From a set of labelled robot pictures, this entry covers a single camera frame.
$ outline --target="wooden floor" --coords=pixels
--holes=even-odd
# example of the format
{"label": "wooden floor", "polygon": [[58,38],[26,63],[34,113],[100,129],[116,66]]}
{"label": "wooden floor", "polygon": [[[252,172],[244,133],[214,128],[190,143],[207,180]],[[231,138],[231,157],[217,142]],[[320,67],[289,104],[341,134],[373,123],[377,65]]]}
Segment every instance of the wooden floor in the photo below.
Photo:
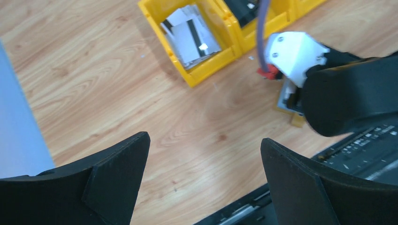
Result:
{"label": "wooden floor", "polygon": [[[288,30],[360,56],[398,49],[398,1],[329,0]],[[273,110],[254,51],[190,89],[137,0],[0,0],[0,38],[57,165],[138,131],[152,145],[132,223],[189,225],[266,183],[262,138],[311,156],[339,138]]]}

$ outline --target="yellow storage tray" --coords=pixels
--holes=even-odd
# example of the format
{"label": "yellow storage tray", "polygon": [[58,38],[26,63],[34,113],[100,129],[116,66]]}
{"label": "yellow storage tray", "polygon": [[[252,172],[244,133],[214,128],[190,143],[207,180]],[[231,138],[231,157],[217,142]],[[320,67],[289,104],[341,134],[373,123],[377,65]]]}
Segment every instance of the yellow storage tray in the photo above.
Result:
{"label": "yellow storage tray", "polygon": [[[270,34],[284,29],[325,1],[271,0],[264,37],[267,38]],[[185,70],[171,50],[160,23],[178,8],[193,4],[198,6],[222,51],[194,68]],[[141,0],[138,5],[170,60],[190,87],[196,86],[256,46],[257,19],[241,28],[224,0]]]}
{"label": "yellow storage tray", "polygon": [[[297,19],[297,1],[298,0],[271,0],[265,25],[265,38],[272,33],[282,30]],[[256,46],[257,19],[241,28],[239,21],[230,11],[225,1],[215,0],[215,2],[224,12],[224,17],[229,18],[230,23],[234,27],[242,52],[246,53],[253,49]]]}
{"label": "yellow storage tray", "polygon": [[[166,40],[165,31],[161,28],[160,23],[178,8],[193,4],[198,6],[203,19],[217,39],[222,50],[194,68],[185,70]],[[196,86],[242,55],[230,20],[224,16],[224,12],[221,11],[214,0],[141,0],[138,5],[158,36],[174,66],[190,87]]]}

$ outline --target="white 3d-printed part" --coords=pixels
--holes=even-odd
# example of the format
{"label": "white 3d-printed part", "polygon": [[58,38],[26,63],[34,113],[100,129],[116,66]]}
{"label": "white 3d-printed part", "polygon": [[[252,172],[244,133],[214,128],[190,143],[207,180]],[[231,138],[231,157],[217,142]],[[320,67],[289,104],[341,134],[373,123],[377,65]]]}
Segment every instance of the white 3d-printed part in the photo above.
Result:
{"label": "white 3d-printed part", "polygon": [[306,80],[305,72],[316,65],[325,65],[324,53],[329,48],[319,44],[305,32],[284,32],[271,35],[265,56],[299,88]]}

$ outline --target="electronic component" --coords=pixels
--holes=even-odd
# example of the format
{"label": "electronic component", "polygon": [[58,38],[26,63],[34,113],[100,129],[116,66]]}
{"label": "electronic component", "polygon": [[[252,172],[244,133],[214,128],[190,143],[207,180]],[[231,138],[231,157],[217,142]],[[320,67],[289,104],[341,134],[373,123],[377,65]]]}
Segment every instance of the electronic component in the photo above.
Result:
{"label": "electronic component", "polygon": [[246,26],[257,17],[258,0],[224,0],[228,8],[239,21],[240,27]]}
{"label": "electronic component", "polygon": [[[398,185],[398,127],[355,133],[312,157],[328,167],[367,180]],[[195,225],[277,225],[268,184]]]}

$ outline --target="red part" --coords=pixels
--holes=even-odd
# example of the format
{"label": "red part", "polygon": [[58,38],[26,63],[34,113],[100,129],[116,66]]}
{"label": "red part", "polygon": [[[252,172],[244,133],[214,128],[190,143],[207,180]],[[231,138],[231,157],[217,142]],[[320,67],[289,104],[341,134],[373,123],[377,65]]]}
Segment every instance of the red part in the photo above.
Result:
{"label": "red part", "polygon": [[269,79],[269,80],[275,80],[276,75],[278,74],[279,70],[272,64],[267,64],[268,65],[268,71],[269,72],[264,72],[261,68],[257,70],[257,73],[260,74],[261,76]]}

